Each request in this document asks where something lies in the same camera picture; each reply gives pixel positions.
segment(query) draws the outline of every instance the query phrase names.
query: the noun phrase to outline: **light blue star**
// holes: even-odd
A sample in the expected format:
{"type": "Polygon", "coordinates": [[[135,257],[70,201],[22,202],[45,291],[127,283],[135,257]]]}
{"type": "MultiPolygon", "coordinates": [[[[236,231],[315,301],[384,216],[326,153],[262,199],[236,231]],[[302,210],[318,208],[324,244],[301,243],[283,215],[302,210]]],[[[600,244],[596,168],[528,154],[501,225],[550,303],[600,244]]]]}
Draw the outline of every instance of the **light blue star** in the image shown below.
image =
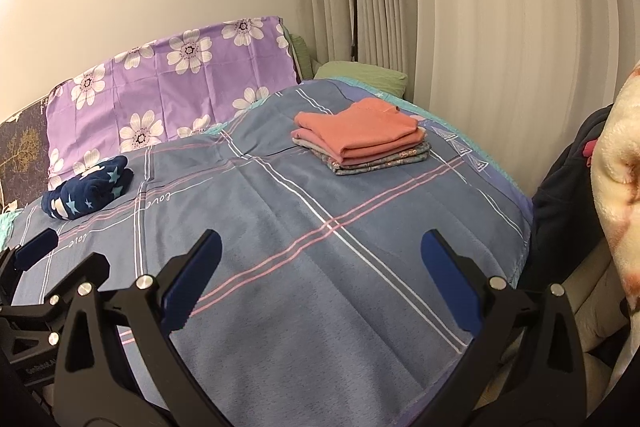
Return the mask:
{"type": "Polygon", "coordinates": [[[66,206],[69,207],[69,210],[71,210],[72,214],[79,214],[79,212],[76,210],[76,202],[71,201],[71,195],[69,195],[69,199],[66,200],[66,206]]]}
{"type": "Polygon", "coordinates": [[[118,178],[120,177],[120,175],[118,174],[118,168],[116,167],[115,170],[113,172],[107,172],[107,174],[109,175],[109,181],[111,183],[115,183],[116,181],[118,181],[118,178]]]}

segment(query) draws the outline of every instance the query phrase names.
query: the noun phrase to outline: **pink folded cloth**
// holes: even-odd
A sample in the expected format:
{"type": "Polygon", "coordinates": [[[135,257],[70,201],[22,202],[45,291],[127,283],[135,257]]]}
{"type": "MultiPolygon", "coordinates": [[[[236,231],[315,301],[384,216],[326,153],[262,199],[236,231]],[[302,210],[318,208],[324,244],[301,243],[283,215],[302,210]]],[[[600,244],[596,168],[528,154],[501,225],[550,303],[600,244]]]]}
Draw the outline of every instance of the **pink folded cloth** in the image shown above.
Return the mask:
{"type": "MultiPolygon", "coordinates": [[[[306,147],[307,149],[313,149],[315,151],[318,151],[321,154],[324,154],[324,155],[327,155],[327,156],[331,156],[331,154],[329,154],[328,151],[326,151],[325,149],[323,149],[319,145],[316,145],[315,143],[309,142],[309,141],[301,139],[301,138],[295,138],[294,137],[292,139],[293,139],[293,143],[295,143],[296,145],[302,145],[302,147],[306,147]]],[[[349,167],[351,165],[360,165],[361,163],[374,162],[376,160],[380,160],[382,158],[386,158],[387,156],[389,156],[391,154],[396,154],[396,153],[402,152],[402,151],[404,151],[406,149],[408,149],[408,148],[405,147],[404,145],[402,145],[402,146],[398,147],[397,149],[390,150],[389,152],[381,152],[380,154],[372,154],[371,156],[363,156],[361,158],[344,158],[342,160],[342,163],[340,163],[340,165],[344,166],[344,167],[349,167]]]]}
{"type": "Polygon", "coordinates": [[[299,112],[294,122],[300,126],[291,137],[306,140],[323,149],[338,163],[347,158],[381,158],[424,139],[417,121],[379,98],[365,98],[338,114],[299,112]]]}

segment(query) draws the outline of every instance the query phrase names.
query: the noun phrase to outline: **metal pin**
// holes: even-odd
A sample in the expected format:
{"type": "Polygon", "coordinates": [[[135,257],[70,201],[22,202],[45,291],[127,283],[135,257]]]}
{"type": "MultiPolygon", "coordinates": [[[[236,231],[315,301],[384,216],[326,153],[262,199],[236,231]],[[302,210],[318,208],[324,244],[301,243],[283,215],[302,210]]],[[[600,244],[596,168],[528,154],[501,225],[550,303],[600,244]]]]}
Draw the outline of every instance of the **metal pin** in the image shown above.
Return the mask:
{"type": "Polygon", "coordinates": [[[141,275],[136,279],[136,286],[141,290],[146,290],[154,283],[154,278],[150,275],[141,275]]]}
{"type": "Polygon", "coordinates": [[[558,284],[557,282],[551,285],[551,293],[553,293],[553,295],[555,295],[556,297],[562,297],[564,295],[564,287],[562,287],[561,284],[558,284]]]}
{"type": "Polygon", "coordinates": [[[489,279],[489,286],[491,286],[491,288],[493,288],[494,290],[504,290],[505,288],[507,288],[507,281],[502,277],[496,275],[489,279]]]}
{"type": "Polygon", "coordinates": [[[89,295],[89,293],[91,293],[91,290],[93,290],[94,287],[91,285],[90,282],[83,282],[81,285],[78,286],[78,295],[81,295],[82,297],[84,297],[85,295],[89,295]]]}

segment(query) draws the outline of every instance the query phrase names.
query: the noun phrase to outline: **purple floral fabric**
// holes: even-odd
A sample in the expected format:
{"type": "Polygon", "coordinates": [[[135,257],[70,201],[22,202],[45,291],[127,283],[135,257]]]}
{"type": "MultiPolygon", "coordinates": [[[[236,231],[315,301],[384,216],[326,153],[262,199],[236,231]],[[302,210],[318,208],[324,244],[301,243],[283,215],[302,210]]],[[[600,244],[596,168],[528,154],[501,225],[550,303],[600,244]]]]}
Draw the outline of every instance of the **purple floral fabric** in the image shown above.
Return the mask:
{"type": "Polygon", "coordinates": [[[278,17],[240,19],[147,42],[49,97],[49,187],[102,158],[191,136],[296,83],[278,17]]]}

